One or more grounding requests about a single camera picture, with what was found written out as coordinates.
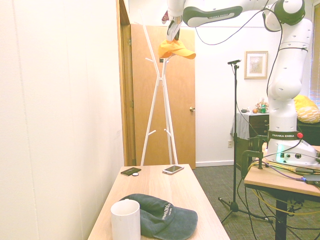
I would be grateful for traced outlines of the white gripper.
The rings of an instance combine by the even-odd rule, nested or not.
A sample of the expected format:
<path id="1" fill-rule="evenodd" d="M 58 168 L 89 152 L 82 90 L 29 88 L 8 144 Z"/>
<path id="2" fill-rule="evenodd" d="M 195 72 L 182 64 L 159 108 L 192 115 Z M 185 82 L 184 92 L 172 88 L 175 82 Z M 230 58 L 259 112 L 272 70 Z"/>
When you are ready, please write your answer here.
<path id="1" fill-rule="evenodd" d="M 182 24 L 182 16 L 173 16 L 169 18 L 169 26 L 167 29 L 166 39 L 168 41 L 179 40 L 180 37 L 180 27 Z"/>

